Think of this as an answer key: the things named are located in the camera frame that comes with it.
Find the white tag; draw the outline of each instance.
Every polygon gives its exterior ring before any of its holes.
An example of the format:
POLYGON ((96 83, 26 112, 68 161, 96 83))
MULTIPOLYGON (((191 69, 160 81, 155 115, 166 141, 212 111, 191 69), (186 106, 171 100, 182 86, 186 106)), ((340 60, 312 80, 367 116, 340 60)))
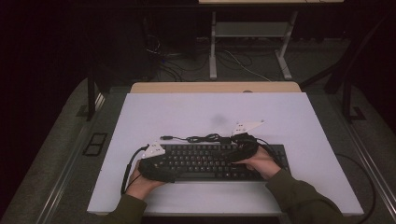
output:
POLYGON ((264 120, 258 122, 243 122, 237 123, 235 128, 233 129, 233 135, 240 133, 247 133, 248 131, 255 129, 264 124, 264 120))
POLYGON ((161 156, 163 154, 165 154, 165 149, 163 149, 157 142, 154 142, 148 146, 148 149, 146 149, 142 159, 161 156))

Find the dark background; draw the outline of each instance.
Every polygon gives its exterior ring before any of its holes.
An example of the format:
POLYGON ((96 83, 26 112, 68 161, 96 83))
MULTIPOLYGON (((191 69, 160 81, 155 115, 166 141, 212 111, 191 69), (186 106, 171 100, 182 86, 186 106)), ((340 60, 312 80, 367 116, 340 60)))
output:
MULTIPOLYGON (((389 4, 385 1, 348 1, 342 7, 303 8, 293 39, 351 38, 353 35, 346 31, 350 30, 356 8, 373 18, 372 22, 361 24, 370 30, 387 7, 389 4), (381 10, 364 7, 366 5, 381 10)), ((383 22, 353 69, 358 86, 394 131, 395 15, 392 13, 383 22)), ((192 57, 195 37, 209 36, 208 11, 173 15, 156 12, 150 15, 149 25, 143 26, 141 19, 146 16, 143 12, 118 9, 75 10, 66 1, 0 1, 4 143, 0 148, 0 216, 68 96, 88 71, 96 74, 100 91, 108 91, 112 85, 150 80, 158 59, 148 56, 146 45, 150 43, 143 34, 157 35, 163 43, 192 57)), ((257 20, 275 19, 283 14, 263 16, 258 11, 256 16, 233 11, 219 16, 225 20, 257 20)))

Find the person's left hand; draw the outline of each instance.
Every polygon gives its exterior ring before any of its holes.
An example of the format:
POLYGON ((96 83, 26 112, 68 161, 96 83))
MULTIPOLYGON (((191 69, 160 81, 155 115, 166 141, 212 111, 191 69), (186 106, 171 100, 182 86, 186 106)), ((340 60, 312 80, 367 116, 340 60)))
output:
POLYGON ((129 178, 129 187, 126 190, 126 194, 136 197, 137 199, 144 200, 152 190, 164 185, 165 183, 149 180, 143 177, 138 171, 140 160, 137 161, 134 171, 129 178))

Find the metal frame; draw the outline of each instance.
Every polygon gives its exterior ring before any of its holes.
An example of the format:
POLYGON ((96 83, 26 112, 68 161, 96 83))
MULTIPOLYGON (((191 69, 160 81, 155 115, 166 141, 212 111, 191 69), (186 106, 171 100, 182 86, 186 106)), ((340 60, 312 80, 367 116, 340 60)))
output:
POLYGON ((209 55, 209 71, 210 79, 218 78, 216 66, 216 37, 238 37, 238 36, 262 36, 262 37, 283 37, 283 43, 280 49, 275 51, 277 61, 283 77, 291 80, 292 76, 288 65, 285 61, 285 52, 288 47, 294 23, 297 19, 298 12, 293 11, 289 22, 216 22, 216 11, 212 12, 212 32, 210 38, 210 55, 209 55))

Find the white connector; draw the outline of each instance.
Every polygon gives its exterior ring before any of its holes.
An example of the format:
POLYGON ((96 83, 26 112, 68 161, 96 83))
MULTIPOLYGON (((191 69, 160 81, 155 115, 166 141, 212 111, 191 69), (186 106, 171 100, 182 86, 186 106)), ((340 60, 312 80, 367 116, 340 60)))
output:
POLYGON ((157 142, 154 142, 148 146, 148 149, 146 149, 142 159, 161 156, 163 154, 165 154, 165 149, 163 149, 157 142))

